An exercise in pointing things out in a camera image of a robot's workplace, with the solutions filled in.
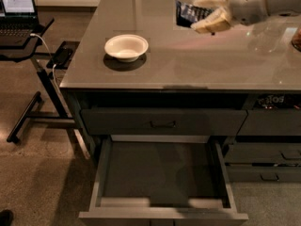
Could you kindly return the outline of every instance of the laptop screen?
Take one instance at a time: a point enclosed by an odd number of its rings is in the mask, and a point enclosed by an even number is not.
[[[36,14],[34,0],[1,0],[0,16]]]

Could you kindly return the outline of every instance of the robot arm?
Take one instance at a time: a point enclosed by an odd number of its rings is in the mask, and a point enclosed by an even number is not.
[[[301,13],[301,0],[195,0],[194,5],[216,8],[205,20],[192,24],[199,33],[224,31],[235,23],[255,24],[272,15]]]

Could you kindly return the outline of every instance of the laptop keyboard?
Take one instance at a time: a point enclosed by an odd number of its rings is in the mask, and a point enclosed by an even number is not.
[[[32,29],[27,24],[0,24],[0,37],[27,37]]]

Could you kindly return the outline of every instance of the black shoe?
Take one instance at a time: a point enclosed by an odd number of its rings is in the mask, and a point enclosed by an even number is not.
[[[13,213],[10,210],[0,212],[0,226],[9,226],[13,220]]]

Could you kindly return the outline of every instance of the gray countertop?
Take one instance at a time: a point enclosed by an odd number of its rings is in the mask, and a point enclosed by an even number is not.
[[[291,45],[301,16],[237,25],[214,36],[175,21],[175,0],[101,0],[60,87],[301,89],[301,53]],[[103,60],[106,41],[120,34],[149,42],[145,61]]]

